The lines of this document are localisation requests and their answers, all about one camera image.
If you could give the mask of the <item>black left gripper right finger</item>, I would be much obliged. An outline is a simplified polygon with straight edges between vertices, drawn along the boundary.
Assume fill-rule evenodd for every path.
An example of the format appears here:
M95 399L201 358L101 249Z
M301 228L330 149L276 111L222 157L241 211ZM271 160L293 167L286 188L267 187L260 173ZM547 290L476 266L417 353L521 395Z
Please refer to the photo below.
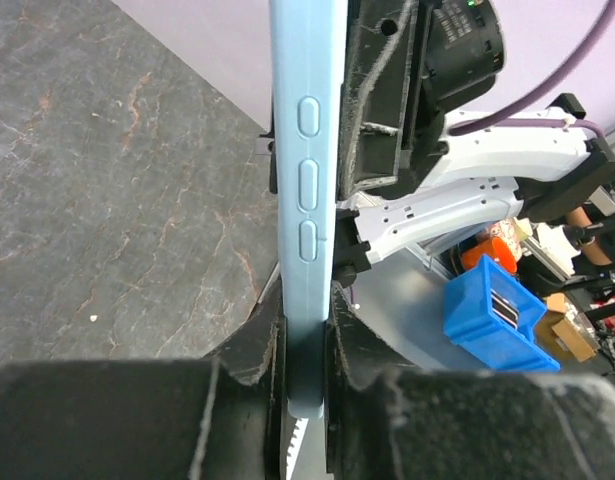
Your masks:
M615 479L615 387L599 376L424 370L340 288L326 353L337 479Z

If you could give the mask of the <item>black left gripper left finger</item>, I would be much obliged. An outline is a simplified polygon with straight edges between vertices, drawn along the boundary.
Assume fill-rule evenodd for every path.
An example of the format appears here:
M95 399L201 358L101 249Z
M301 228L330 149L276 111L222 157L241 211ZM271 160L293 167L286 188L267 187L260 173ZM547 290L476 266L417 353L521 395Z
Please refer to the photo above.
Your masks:
M272 287L204 357L0 368L0 479L281 479L285 329Z

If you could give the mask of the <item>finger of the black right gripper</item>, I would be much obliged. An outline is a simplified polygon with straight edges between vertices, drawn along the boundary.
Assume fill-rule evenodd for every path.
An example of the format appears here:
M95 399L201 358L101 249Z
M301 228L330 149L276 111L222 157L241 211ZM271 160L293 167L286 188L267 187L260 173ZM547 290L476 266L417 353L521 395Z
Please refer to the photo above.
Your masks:
M396 181L411 69L416 1L353 1L341 91L338 193Z

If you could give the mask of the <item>phone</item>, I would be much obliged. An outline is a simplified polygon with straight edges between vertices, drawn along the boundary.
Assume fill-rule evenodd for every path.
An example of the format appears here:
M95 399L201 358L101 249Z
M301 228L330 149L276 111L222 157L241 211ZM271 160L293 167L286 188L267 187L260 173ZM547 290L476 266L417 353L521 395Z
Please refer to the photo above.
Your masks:
M270 4L278 247L288 411L324 409L348 4Z

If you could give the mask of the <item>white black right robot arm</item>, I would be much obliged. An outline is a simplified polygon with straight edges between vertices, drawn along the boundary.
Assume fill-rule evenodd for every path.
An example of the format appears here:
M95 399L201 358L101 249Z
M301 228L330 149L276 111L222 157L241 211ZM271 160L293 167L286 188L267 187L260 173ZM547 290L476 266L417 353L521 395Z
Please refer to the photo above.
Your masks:
M577 98L501 113L466 105L505 64L489 1L354 1L341 97L339 196L376 207L339 210L333 276L342 285L393 253L442 248L519 217L557 219L615 172L615 155Z

